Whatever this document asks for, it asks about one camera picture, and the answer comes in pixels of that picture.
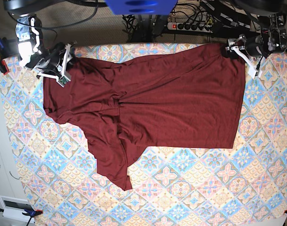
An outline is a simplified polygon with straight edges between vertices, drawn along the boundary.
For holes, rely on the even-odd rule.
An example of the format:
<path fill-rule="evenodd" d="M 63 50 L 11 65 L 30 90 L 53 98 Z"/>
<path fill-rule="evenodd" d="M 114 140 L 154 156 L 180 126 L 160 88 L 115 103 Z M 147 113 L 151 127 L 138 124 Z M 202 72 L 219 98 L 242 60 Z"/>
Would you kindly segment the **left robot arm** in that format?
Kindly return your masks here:
<path fill-rule="evenodd" d="M 228 39 L 226 54 L 231 59 L 241 57 L 248 64 L 248 75 L 260 77 L 263 59 L 287 51 L 287 0 L 231 0 L 230 3 L 260 26 L 260 34 L 252 38 L 241 34 L 237 39 Z"/>

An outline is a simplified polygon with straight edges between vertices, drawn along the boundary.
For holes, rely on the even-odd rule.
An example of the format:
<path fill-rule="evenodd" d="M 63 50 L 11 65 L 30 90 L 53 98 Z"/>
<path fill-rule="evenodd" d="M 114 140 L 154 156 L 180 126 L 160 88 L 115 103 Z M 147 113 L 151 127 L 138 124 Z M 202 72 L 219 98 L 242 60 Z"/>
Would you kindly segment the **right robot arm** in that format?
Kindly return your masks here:
<path fill-rule="evenodd" d="M 72 65 L 71 47 L 74 43 L 56 44 L 48 49 L 43 43 L 43 27 L 35 12 L 57 4 L 58 0 L 5 0 L 3 6 L 16 19 L 16 36 L 19 64 L 29 70 L 39 70 L 37 77 L 43 76 L 56 80 L 64 87 L 71 81 L 67 66 Z"/>

